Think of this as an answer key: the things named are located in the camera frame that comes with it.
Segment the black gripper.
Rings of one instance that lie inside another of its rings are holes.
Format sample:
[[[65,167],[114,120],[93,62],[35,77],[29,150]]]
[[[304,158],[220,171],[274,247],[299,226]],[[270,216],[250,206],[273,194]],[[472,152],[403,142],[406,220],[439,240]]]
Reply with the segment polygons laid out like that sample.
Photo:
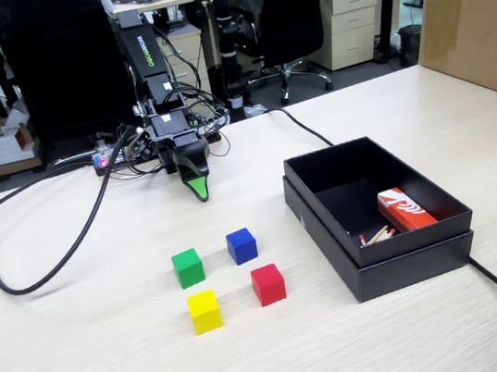
[[[210,155],[208,141],[196,127],[190,126],[181,110],[151,117],[149,134],[154,154],[168,153],[178,167],[181,181],[200,202],[209,199],[207,164]]]

